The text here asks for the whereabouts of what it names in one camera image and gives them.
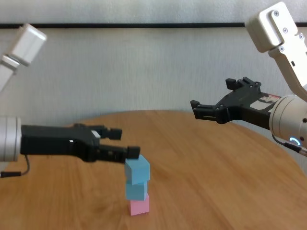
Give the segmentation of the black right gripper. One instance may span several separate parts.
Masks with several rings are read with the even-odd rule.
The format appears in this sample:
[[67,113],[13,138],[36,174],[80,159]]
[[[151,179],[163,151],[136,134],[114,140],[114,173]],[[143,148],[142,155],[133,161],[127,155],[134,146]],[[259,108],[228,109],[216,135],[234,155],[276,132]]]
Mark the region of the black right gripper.
[[219,124],[242,120],[268,130],[271,110],[280,96],[262,92],[261,83],[247,77],[238,80],[228,78],[225,82],[232,92],[216,106],[190,101],[195,118]]

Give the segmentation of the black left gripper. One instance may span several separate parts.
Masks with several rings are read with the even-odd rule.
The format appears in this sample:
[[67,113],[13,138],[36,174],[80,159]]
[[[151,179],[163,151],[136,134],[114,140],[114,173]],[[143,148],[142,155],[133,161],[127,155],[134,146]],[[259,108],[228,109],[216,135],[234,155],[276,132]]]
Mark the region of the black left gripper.
[[[121,140],[122,130],[106,126],[85,126],[76,124],[71,127],[21,126],[22,155],[59,155],[74,156],[84,162],[94,162],[95,149],[100,138]],[[100,145],[98,160],[125,163],[126,159],[138,159],[139,146],[118,147]]]

